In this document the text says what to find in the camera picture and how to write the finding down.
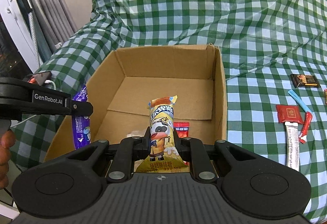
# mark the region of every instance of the purple snack bag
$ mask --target purple snack bag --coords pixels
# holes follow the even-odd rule
[[[89,101],[87,97],[86,85],[74,97],[75,101]],[[73,139],[75,149],[90,144],[90,118],[89,116],[72,116]]]

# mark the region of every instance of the red packet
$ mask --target red packet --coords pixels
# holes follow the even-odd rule
[[[304,124],[298,106],[276,105],[279,123],[291,122]]]
[[[188,137],[190,123],[174,123],[174,128],[176,129],[179,138]]]

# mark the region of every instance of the charging cable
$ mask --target charging cable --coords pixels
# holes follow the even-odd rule
[[[54,90],[57,90],[57,86],[56,86],[55,82],[53,82],[53,81],[51,81],[51,80],[45,80],[44,83],[51,83],[51,84],[53,85],[53,89],[54,89]],[[22,123],[28,121],[29,119],[32,119],[32,118],[35,117],[35,116],[36,116],[36,115],[32,115],[31,117],[28,117],[27,119],[22,120],[21,122],[16,123],[16,124],[10,126],[10,128],[12,128],[12,127],[16,127],[17,125],[22,124]]]

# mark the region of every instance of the black package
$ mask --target black package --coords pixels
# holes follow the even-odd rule
[[[294,87],[320,87],[314,75],[291,74]]]

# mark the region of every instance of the ridged gray surface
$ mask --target ridged gray surface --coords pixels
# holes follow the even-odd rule
[[[260,220],[239,213],[215,186],[194,181],[189,173],[135,173],[125,183],[110,184],[90,208],[61,219],[40,219],[21,213],[13,224],[295,224],[287,220]]]

